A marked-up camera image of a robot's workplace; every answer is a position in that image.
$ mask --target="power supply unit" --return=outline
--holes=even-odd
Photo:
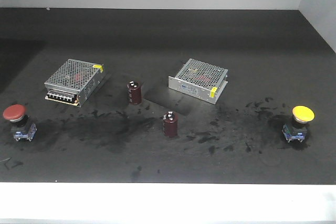
[[[44,83],[45,98],[81,107],[105,75],[102,64],[68,59]]]
[[[169,76],[171,89],[216,104],[227,81],[227,69],[189,59],[175,77]]]

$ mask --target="metal enclosure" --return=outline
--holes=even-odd
[[[175,77],[169,76],[171,89],[216,104],[224,90],[228,70],[208,63],[189,59]]]
[[[81,107],[105,75],[101,64],[68,59],[44,83],[45,98]]]

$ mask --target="red mushroom button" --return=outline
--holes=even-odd
[[[6,120],[17,122],[20,121],[25,116],[25,113],[26,113],[26,107],[20,104],[16,104],[6,108],[2,116]]]

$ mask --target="black work surface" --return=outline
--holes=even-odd
[[[2,182],[334,184],[336,57],[298,11],[0,9],[1,111],[20,103],[30,142],[0,124]],[[45,100],[69,58],[103,63],[82,108]],[[216,105],[167,87],[189,59],[227,68]],[[144,100],[128,105],[128,81]],[[295,105],[315,112],[306,142],[287,144]],[[166,111],[178,137],[162,133]]]

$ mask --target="electrolytic capacitor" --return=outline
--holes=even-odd
[[[128,96],[129,96],[129,101],[133,105],[137,105],[141,103],[141,86],[134,81],[130,81],[127,85],[128,87]]]
[[[169,111],[163,116],[163,133],[168,137],[177,136],[177,114]]]

